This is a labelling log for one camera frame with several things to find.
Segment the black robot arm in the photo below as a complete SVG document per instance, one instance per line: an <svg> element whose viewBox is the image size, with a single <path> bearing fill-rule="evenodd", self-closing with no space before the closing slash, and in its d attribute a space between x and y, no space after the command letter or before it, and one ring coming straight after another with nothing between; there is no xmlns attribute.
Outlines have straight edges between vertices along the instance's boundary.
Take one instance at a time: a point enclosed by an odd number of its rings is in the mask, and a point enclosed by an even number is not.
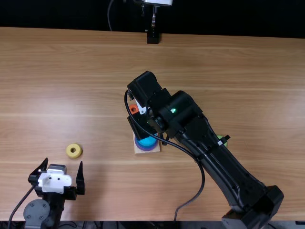
<svg viewBox="0 0 305 229"><path fill-rule="evenodd" d="M191 96L183 91L171 96L151 72L127 87L131 99L149 108L137 120L186 146L217 183L231 207L222 218L228 229L260 229L269 222L282 203L282 191L277 186L266 187L237 161L224 146L230 137L218 139ZM147 137L128 120L138 139Z"/></svg>

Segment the wood grain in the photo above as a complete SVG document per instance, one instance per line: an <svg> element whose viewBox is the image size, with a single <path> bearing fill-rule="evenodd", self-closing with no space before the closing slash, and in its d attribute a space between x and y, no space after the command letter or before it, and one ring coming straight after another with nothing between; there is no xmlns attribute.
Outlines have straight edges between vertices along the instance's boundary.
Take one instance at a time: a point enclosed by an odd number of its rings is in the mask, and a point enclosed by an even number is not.
<svg viewBox="0 0 305 229"><path fill-rule="evenodd" d="M66 164L73 179L84 162L87 193L66 201L62 220L173 219L200 174L170 146L134 154L123 94L146 70L171 93L189 93L216 133L231 136L236 158L281 188L275 220L304 220L305 40L164 34L148 45L145 36L0 28L0 220L45 157ZM65 154L73 142L83 146L75 160ZM220 220L228 210L206 174L203 193L178 219Z"/></svg>

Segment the green object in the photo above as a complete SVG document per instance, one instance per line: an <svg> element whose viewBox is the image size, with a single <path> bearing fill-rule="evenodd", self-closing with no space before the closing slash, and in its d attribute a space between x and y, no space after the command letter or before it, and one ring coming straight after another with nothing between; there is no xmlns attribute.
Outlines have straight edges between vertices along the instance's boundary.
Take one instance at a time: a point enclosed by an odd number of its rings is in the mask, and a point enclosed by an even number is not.
<svg viewBox="0 0 305 229"><path fill-rule="evenodd" d="M221 139L223 136L217 135L217 137L218 137L218 139ZM227 147L227 145L228 145L228 142L224 143L224 146L225 146L225 147Z"/></svg>

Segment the yellow ring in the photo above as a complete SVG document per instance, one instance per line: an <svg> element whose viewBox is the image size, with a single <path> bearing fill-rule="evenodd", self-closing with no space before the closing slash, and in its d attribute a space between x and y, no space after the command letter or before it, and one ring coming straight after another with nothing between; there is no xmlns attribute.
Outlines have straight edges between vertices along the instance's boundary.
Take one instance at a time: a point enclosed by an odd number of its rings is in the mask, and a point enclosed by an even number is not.
<svg viewBox="0 0 305 229"><path fill-rule="evenodd" d="M66 154L69 156L69 158L78 158L82 153L81 146L78 144L71 144L68 145L66 148Z"/></svg>

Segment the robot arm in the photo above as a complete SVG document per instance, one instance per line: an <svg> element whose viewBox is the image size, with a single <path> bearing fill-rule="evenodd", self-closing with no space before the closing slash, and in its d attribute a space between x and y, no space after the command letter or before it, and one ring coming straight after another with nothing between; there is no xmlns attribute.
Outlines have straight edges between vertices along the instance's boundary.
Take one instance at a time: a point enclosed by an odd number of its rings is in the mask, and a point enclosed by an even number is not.
<svg viewBox="0 0 305 229"><path fill-rule="evenodd" d="M64 165L48 165L46 158L29 176L28 181L35 186L37 196L42 199L31 201L24 209L25 229L56 229L61 220L65 200L76 200L85 194L85 182L80 163L76 176L76 186L71 186L71 177Z"/></svg>
<svg viewBox="0 0 305 229"><path fill-rule="evenodd" d="M166 133L186 146L217 183L231 210L222 218L228 229L259 229L278 211L284 195L277 186L266 187L252 176L224 146L229 136L218 139L202 110L183 91L170 95L151 72L133 80L127 88L131 99L149 108L137 120L148 130ZM138 139L147 135L129 117Z"/></svg>

